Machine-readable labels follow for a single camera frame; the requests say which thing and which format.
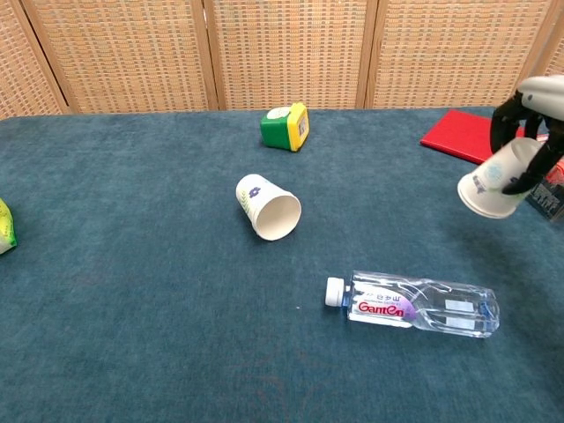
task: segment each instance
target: wooden frame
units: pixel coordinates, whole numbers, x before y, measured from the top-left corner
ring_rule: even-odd
[[[359,84],[356,92],[356,107],[364,108],[367,98],[370,62],[374,48],[374,36],[378,5],[381,1],[367,0],[367,16],[364,23],[362,50],[360,51]]]
[[[557,14],[558,18],[552,25],[552,32],[548,36],[548,40],[546,40],[540,55],[538,55],[538,59],[532,68],[531,75],[545,75],[558,45],[561,40],[564,39],[564,2],[561,0],[554,0],[554,3],[560,4],[560,13]]]
[[[192,5],[192,13],[194,15],[194,25],[196,26],[197,45],[200,51],[200,60],[202,61],[202,71],[204,72],[205,92],[208,98],[208,108],[210,110],[218,110],[218,88],[213,72],[212,51],[210,40],[208,37],[208,29],[205,24],[206,14],[204,11],[203,0],[190,0]]]
[[[388,0],[375,0],[376,19],[374,25],[374,36],[372,38],[372,52],[370,54],[370,65],[367,75],[367,90],[365,94],[364,107],[372,108],[374,105],[374,93],[376,90],[376,66],[382,49],[382,38],[388,12]]]
[[[45,52],[45,57],[55,74],[55,78],[58,82],[58,85],[63,90],[63,95],[67,102],[69,103],[69,109],[72,113],[78,113],[79,107],[77,99],[72,91],[71,85],[67,81],[66,77],[64,76],[63,68],[61,68],[58,60],[56,59],[55,51],[51,47],[51,43],[48,41],[47,31],[43,27],[41,23],[41,19],[37,14],[37,10],[33,5],[33,0],[20,0],[22,7],[26,11],[26,15],[31,22],[35,33],[37,34],[37,39]]]
[[[22,4],[18,0],[8,0],[8,4],[11,6],[14,15],[16,16],[16,19],[18,20],[19,25],[27,38],[27,41],[29,43],[29,46],[31,47],[31,50],[33,51],[33,54],[35,55],[37,63],[39,64],[40,69],[43,75],[45,76],[45,79],[47,80],[48,86],[51,89],[53,96],[55,97],[56,104],[59,106],[62,113],[64,114],[69,113],[70,112],[69,105],[67,104],[67,101],[63,97],[61,88],[57,83],[55,75],[51,71],[47,59],[43,55],[43,51],[41,50],[41,45],[35,36],[35,32],[33,31],[33,28],[31,27],[29,21],[27,20],[26,14],[22,9]]]
[[[531,45],[531,52],[517,78],[515,89],[523,79],[545,74],[562,37],[564,37],[564,2],[552,0],[545,19],[538,29],[537,38]]]
[[[203,0],[205,16],[207,19],[207,39],[211,53],[211,71],[215,81],[215,89],[219,110],[226,110],[226,94],[221,72],[221,57],[219,56],[218,28],[215,22],[213,0]]]

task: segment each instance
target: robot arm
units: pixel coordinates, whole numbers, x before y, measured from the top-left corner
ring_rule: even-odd
[[[564,75],[525,79],[515,95],[495,109],[490,146],[497,152],[516,137],[519,121],[525,120],[525,136],[536,138],[545,121],[548,139],[527,170],[503,189],[503,194],[527,192],[537,185],[564,156]]]

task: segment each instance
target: yellow lid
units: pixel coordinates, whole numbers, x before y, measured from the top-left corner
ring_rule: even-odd
[[[288,116],[288,137],[290,149],[293,152],[300,150],[309,133],[308,110],[303,103],[294,103],[290,107]]]

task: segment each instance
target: yellow object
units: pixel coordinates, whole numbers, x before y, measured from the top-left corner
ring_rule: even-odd
[[[16,246],[16,235],[14,233],[14,222],[11,218],[10,209],[2,198],[0,198],[0,254]]]
[[[290,107],[288,116],[288,136],[290,149],[293,152],[300,150],[309,133],[308,110],[303,103],[294,103]]]

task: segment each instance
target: cup rim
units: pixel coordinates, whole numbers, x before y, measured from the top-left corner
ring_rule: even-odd
[[[492,214],[492,213],[488,213],[487,211],[485,211],[484,209],[478,207],[476,204],[474,204],[470,198],[468,198],[465,194],[464,191],[462,190],[462,185],[464,183],[466,183],[468,180],[466,178],[471,178],[471,173],[466,174],[465,176],[463,176],[460,181],[458,182],[457,187],[457,191],[458,191],[458,196],[460,197],[460,199],[462,200],[462,202],[464,203],[464,205],[466,207],[468,207],[470,210],[472,210],[473,212],[479,214],[480,216],[483,216],[485,218],[490,218],[490,219],[505,219],[509,216],[511,216],[515,210],[517,210],[517,207],[513,207],[511,210],[504,212],[504,213],[497,213],[497,214]]]
[[[274,202],[277,202],[280,199],[285,199],[286,201],[292,203],[291,205],[291,207],[293,207],[293,210],[291,210],[292,216],[290,216],[286,222],[283,222],[284,226],[280,226],[278,229],[273,229],[268,227],[265,228],[264,225],[268,226],[268,223],[264,223],[264,224],[261,223],[261,213],[267,212],[270,209],[269,206],[272,206]],[[300,221],[300,218],[301,218],[300,200],[291,192],[284,191],[270,198],[266,203],[263,204],[263,206],[260,209],[255,210],[253,214],[253,219],[251,221],[253,224],[253,228],[255,229],[255,232],[258,236],[260,236],[266,241],[275,241],[284,238],[289,233],[291,233],[294,230],[294,228],[298,226],[298,222]]]

